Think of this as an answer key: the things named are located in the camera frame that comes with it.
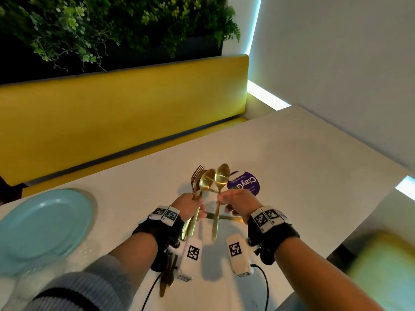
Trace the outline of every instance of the light blue plate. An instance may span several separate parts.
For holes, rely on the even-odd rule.
[[[15,276],[44,256],[66,256],[92,220],[90,201],[74,190],[53,190],[24,201],[0,221],[0,275]]]

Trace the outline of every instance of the gray sweater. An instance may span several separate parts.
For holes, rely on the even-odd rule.
[[[126,311],[134,293],[120,262],[105,255],[83,272],[52,280],[24,311]]]

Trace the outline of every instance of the gold fork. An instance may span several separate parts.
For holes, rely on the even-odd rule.
[[[199,177],[199,174],[205,169],[205,166],[199,165],[199,167],[197,167],[197,169],[195,170],[195,172],[193,173],[192,177],[190,178],[190,185],[192,186],[192,199],[195,200],[197,198],[196,192],[193,189],[193,182],[194,180]],[[188,227],[190,224],[190,221],[192,219],[188,219],[184,222],[183,225],[183,229],[182,229],[182,234],[181,234],[181,240],[185,241],[187,239],[187,235],[188,235]]]

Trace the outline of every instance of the cable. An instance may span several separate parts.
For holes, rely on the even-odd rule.
[[[154,286],[156,285],[156,283],[157,283],[158,279],[160,278],[160,276],[161,276],[161,273],[160,273],[160,274],[158,274],[158,276],[157,276],[156,280],[155,280],[155,281],[154,281],[154,283],[153,283],[153,286],[150,288],[150,291],[148,292],[148,295],[147,295],[146,301],[144,301],[144,304],[143,304],[143,307],[141,308],[141,311],[143,311],[143,310],[144,310],[144,307],[146,306],[147,300],[148,300],[148,298],[150,297],[150,294],[152,293],[152,290],[153,290]]]
[[[265,282],[267,283],[267,302],[265,303],[265,311],[267,311],[268,308],[268,299],[269,299],[269,287],[268,287],[268,280],[267,280],[267,276],[265,275],[265,272],[263,271],[263,269],[261,267],[259,267],[256,264],[251,264],[252,267],[256,267],[259,268],[259,270],[262,272],[263,276],[265,277]]]

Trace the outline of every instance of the green leaves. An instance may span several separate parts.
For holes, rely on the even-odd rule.
[[[0,0],[0,28],[55,65],[68,52],[100,63],[108,40],[139,51],[163,44],[170,57],[192,36],[239,41],[234,16],[226,0]]]

